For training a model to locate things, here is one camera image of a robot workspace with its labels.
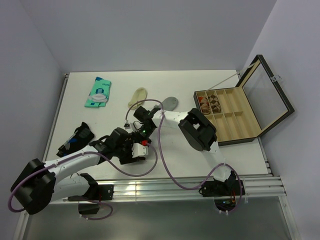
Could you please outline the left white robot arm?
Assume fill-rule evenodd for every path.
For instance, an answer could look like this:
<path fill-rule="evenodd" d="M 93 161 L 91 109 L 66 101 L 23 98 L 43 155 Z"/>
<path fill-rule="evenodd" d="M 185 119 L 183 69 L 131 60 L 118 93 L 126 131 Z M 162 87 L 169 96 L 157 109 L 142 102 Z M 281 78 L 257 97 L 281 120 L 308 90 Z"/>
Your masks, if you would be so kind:
<path fill-rule="evenodd" d="M 144 160 L 150 143 L 146 130 L 127 132 L 118 127 L 111 135 L 105 135 L 61 158 L 46 162 L 33 159 L 12 185 L 8 208 L 11 212 L 19 212 L 12 206 L 13 198 L 21 204 L 20 211 L 27 211 L 30 215 L 63 198 L 90 202 L 102 200 L 104 194 L 98 182 L 88 173 L 79 171 L 110 162 L 113 157 L 118 158 L 122 165 Z"/>

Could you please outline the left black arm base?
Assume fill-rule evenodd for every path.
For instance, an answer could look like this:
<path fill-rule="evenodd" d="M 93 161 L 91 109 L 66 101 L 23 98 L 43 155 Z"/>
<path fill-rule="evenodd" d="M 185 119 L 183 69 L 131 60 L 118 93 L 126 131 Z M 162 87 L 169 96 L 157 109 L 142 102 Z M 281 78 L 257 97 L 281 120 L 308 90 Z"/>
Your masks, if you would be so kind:
<path fill-rule="evenodd" d="M 87 202 L 78 204 L 78 212 L 81 215 L 96 215 L 102 209 L 103 201 L 113 199 L 113 184 L 98 184 L 90 186 L 88 191 L 82 196 L 70 196 L 67 198 L 69 202 Z"/>

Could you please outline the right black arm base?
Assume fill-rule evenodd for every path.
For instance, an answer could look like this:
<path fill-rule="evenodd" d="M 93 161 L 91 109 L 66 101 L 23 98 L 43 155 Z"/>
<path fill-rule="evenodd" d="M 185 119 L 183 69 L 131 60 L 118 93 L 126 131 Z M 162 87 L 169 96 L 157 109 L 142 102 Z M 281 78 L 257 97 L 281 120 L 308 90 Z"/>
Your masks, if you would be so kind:
<path fill-rule="evenodd" d="M 223 197 L 218 200 L 214 200 L 214 204 L 218 210 L 226 212 L 233 210 L 237 205 L 237 196 L 243 196 L 245 188 L 243 181 L 240 182 L 235 179 L 228 179 L 224 182 L 218 180 L 208 180 L 201 188 L 198 193 L 202 197 Z"/>

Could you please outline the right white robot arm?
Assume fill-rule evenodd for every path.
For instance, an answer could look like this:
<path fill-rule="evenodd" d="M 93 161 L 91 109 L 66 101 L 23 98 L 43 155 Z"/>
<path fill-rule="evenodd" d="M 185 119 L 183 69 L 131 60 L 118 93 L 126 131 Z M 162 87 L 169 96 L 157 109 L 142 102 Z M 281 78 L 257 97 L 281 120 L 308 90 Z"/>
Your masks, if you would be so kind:
<path fill-rule="evenodd" d="M 220 151 L 215 126 L 200 110 L 192 108 L 190 111 L 177 112 L 162 110 L 160 107 L 146 110 L 144 107 L 139 106 L 133 113 L 133 116 L 142 123 L 140 130 L 137 132 L 143 137 L 149 137 L 157 129 L 159 154 L 170 178 L 173 178 L 173 176 L 165 162 L 161 145 L 162 127 L 180 129 L 186 141 L 194 150 L 208 152 L 211 159 L 216 163 L 208 174 L 208 177 L 212 176 L 217 181 L 217 191 L 222 195 L 227 195 L 233 190 L 233 182 L 239 178 L 236 171 L 226 163 L 226 158 Z"/>

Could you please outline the cream ankle sock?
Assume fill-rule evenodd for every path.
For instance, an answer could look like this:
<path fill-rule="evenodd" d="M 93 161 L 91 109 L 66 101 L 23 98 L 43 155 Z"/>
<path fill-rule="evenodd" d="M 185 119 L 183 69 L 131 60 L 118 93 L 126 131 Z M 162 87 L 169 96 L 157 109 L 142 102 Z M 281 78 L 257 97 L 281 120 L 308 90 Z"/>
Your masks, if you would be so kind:
<path fill-rule="evenodd" d="M 147 98 L 148 92 L 144 87 L 139 87 L 132 95 L 131 100 L 128 103 L 128 108 L 131 110 L 137 109 L 143 104 L 142 100 Z"/>

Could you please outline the grey ankle sock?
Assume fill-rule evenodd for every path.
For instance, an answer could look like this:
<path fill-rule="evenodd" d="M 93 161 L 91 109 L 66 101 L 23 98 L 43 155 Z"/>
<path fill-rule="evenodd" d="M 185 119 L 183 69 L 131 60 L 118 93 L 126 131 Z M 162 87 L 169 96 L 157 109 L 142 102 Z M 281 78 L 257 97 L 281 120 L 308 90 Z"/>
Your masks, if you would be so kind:
<path fill-rule="evenodd" d="M 179 101 L 176 97 L 169 96 L 165 98 L 160 104 L 156 104 L 153 108 L 162 109 L 161 107 L 163 107 L 164 111 L 172 112 L 176 109 L 178 104 Z"/>

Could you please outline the black blue sock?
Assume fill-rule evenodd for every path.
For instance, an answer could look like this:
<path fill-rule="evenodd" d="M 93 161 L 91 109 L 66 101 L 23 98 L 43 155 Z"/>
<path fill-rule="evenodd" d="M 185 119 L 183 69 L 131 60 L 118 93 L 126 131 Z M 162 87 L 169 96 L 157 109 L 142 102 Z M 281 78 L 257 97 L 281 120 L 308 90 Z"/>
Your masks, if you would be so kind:
<path fill-rule="evenodd" d="M 84 148 L 95 137 L 90 127 L 82 122 L 79 127 L 74 130 L 71 137 L 58 148 L 57 156 L 62 158 Z"/>

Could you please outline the teal patterned sock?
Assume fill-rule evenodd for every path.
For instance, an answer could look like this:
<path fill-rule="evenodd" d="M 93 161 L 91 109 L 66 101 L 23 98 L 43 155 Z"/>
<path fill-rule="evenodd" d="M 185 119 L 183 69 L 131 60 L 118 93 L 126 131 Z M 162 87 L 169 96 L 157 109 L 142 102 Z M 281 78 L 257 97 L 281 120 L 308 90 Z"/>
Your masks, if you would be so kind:
<path fill-rule="evenodd" d="M 105 107 L 110 97 L 111 85 L 111 81 L 97 76 L 84 106 L 86 108 Z"/>

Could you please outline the rolled orange argyle sock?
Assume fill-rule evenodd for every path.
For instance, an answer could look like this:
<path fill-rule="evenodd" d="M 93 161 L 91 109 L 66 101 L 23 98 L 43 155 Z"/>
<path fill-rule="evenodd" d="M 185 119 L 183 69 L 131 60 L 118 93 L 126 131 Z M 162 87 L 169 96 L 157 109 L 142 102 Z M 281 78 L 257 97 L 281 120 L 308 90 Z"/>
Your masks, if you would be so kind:
<path fill-rule="evenodd" d="M 210 115 L 211 114 L 211 107 L 209 105 L 208 99 L 204 96 L 198 97 L 200 109 L 204 115 Z"/>

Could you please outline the rolled brown argyle sock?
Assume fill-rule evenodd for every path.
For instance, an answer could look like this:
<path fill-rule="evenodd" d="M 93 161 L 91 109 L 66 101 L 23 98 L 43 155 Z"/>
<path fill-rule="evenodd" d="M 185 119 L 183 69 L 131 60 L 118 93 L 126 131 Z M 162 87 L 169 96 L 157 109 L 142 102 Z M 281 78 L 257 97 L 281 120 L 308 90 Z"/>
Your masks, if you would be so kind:
<path fill-rule="evenodd" d="M 209 100 L 209 103 L 210 103 L 210 107 L 212 109 L 212 112 L 214 114 L 219 114 L 221 113 L 222 111 L 222 107 L 221 107 L 221 104 L 219 102 L 219 99 L 218 97 L 215 95 L 215 94 L 211 94 L 208 96 L 208 100 Z"/>

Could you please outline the black compartment storage box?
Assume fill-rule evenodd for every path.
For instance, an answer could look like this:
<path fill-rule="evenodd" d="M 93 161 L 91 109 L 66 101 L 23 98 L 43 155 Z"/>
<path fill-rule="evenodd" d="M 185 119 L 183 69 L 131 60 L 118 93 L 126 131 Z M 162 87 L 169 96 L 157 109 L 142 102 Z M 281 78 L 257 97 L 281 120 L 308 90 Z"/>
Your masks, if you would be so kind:
<path fill-rule="evenodd" d="M 249 143 L 260 138 L 295 112 L 295 109 L 263 55 L 254 57 L 234 87 L 207 89 L 193 94 L 198 97 L 215 94 L 221 113 L 204 115 L 216 128 L 219 146 Z"/>

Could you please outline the aluminium frame rail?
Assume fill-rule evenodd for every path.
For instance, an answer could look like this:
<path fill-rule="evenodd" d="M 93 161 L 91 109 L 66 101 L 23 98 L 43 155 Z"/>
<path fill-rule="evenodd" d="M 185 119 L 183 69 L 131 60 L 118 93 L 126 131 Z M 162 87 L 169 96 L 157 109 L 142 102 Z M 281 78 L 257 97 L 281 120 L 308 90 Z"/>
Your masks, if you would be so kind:
<path fill-rule="evenodd" d="M 55 187 L 52 202 L 69 202 L 68 197 L 80 196 L 85 189 L 79 182 L 80 177 L 67 177 Z M 281 178 L 274 176 L 242 178 L 245 194 L 236 199 L 283 197 L 286 195 Z M 109 202 L 152 202 L 223 199 L 224 197 L 202 197 L 199 189 L 185 190 L 171 179 L 131 179 L 98 180 L 96 185 L 114 185 L 112 200 Z"/>

